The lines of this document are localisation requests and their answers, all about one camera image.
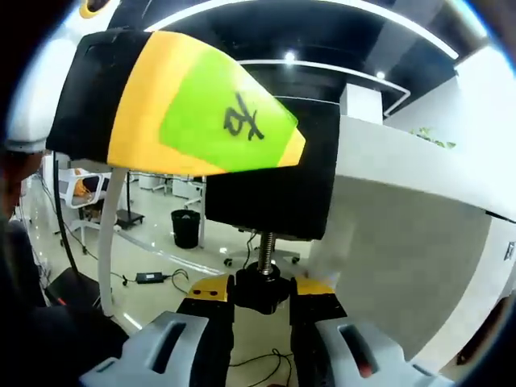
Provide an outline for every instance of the power adapter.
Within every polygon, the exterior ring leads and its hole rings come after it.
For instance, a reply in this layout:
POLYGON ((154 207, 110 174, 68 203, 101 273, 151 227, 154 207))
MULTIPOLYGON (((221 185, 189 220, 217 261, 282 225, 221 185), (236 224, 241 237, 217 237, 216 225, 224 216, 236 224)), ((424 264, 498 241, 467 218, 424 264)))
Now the power adapter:
POLYGON ((136 283, 138 284, 160 284, 164 280, 165 276, 162 272, 136 273, 136 283))

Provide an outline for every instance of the green tape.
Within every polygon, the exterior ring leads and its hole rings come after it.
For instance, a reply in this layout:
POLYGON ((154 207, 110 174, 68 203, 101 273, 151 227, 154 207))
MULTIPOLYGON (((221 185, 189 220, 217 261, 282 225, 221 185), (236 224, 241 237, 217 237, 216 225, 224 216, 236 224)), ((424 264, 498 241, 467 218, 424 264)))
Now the green tape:
POLYGON ((228 172, 274 168, 297 124, 242 67, 209 48, 170 104, 160 142, 228 172))

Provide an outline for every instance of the black cable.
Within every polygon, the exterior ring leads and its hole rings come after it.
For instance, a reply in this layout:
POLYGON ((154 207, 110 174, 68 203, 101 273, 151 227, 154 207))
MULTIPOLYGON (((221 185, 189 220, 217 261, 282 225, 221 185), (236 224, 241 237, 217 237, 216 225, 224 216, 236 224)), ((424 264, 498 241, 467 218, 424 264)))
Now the black cable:
MULTIPOLYGON (((52 209, 54 210, 54 213, 57 215, 56 208, 54 207, 54 203, 52 202, 52 197, 50 195, 50 191, 48 190, 48 187, 47 187, 47 185, 46 185, 46 183, 44 182, 43 179, 41 180, 41 183, 43 185, 43 191, 47 194, 48 198, 50 199, 50 204, 52 205, 52 209)), ((66 230, 68 230, 68 233, 72 236, 72 238, 74 238, 85 249, 86 254, 88 254, 89 256, 94 258, 95 260, 98 260, 98 257, 96 257, 90 250, 88 250, 88 248, 85 245, 82 244, 82 241, 79 238, 77 238, 70 231, 70 228, 68 227, 68 224, 66 224, 65 222, 63 222, 63 224, 64 224, 64 227, 66 228, 66 230)), ((136 282, 134 280, 128 279, 126 276, 124 276, 122 274, 118 274, 118 273, 115 273, 115 272, 110 272, 110 273, 111 273, 112 276, 115 276, 115 277, 120 278, 121 280, 123 280, 123 285, 124 286, 127 286, 128 282, 136 282)))
POLYGON ((53 189, 54 189, 54 200, 56 203, 56 216, 57 216, 57 224, 59 225, 59 231, 61 233, 61 239, 63 240, 64 249, 66 251, 66 256, 68 258, 68 261, 70 263, 70 266, 72 267, 73 272, 75 273, 75 276, 77 278, 77 281, 82 286, 84 285, 84 281, 82 280, 81 275, 79 274, 79 269, 77 268, 77 264, 75 263, 75 260, 73 259, 72 249, 70 248, 70 244, 68 242, 68 236, 66 235, 65 231, 65 221, 63 220, 63 213, 61 211, 61 201, 59 197, 59 163, 57 161, 56 153, 53 154, 53 162, 52 162, 52 168, 53 168, 53 189))
POLYGON ((184 278, 186 278, 187 281, 189 281, 189 276, 188 276, 188 272, 186 270, 184 270, 183 268, 179 268, 177 269, 174 273, 172 273, 171 275, 169 276, 164 276, 165 279, 167 278, 170 278, 170 281, 172 281, 172 285, 174 288, 176 288, 177 290, 179 290, 181 293, 183 294, 188 294, 188 292, 182 288, 180 288, 179 286, 177 286, 176 282, 174 281, 175 277, 178 276, 178 275, 182 275, 184 278))
POLYGON ((268 353, 267 355, 253 357, 252 359, 245 360, 241 363, 229 364, 229 366, 230 367, 239 367, 241 365, 251 363, 252 361, 255 361, 255 360, 264 359, 265 357, 277 356, 278 362, 277 362, 277 366, 274 368, 274 370, 271 373, 269 373, 269 375, 267 377, 265 377, 264 379, 262 379, 261 381, 258 381, 256 383, 248 386, 248 387, 255 387, 255 386, 259 385, 260 383, 263 383, 264 381, 267 381, 269 378, 271 378, 277 372, 277 370, 280 369, 281 360, 286 359, 287 362, 289 363, 289 376, 287 377, 286 387, 289 387, 290 377, 292 376, 292 363, 290 362, 289 356, 292 356, 292 355, 293 355, 293 353, 289 353, 288 355, 283 355, 276 348, 273 348, 273 353, 268 353))
POLYGON ((258 231, 254 231, 251 236, 249 237, 249 240, 248 242, 246 243, 247 247, 248 247, 248 258, 245 260, 245 262, 243 263, 243 266, 242 268, 245 268, 247 265, 248 265, 248 262, 249 262, 249 258, 251 258, 251 242, 253 239, 255 239, 255 236, 258 234, 258 231))

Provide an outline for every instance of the black trash can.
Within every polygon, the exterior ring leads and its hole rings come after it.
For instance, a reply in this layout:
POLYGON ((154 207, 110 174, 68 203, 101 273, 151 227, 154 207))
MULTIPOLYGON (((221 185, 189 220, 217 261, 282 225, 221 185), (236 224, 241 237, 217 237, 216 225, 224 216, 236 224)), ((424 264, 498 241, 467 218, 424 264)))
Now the black trash can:
POLYGON ((199 244, 201 215, 192 210, 175 210, 170 213, 174 242, 179 248, 195 248, 199 244))

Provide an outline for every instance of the person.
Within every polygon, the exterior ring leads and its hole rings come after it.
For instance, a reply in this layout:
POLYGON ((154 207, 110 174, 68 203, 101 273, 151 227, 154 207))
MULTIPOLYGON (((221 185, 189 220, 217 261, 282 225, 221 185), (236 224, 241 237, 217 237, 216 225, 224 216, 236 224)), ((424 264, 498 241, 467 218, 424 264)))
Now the person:
MULTIPOLYGON (((19 201, 21 182, 37 170, 41 156, 16 152, 2 156, 4 219, 12 215, 19 201)), ((44 381, 42 375, 57 369, 48 380, 52 385, 75 385, 78 377, 93 366, 108 357, 120 357, 128 336, 100 310, 46 306, 27 231, 18 221, 2 224, 6 224, 6 229, 4 259, 0 260, 0 294, 3 318, 7 320, 2 329, 14 340, 9 344, 9 356, 4 358, 20 368, 16 384, 22 384, 23 379, 44 381)))

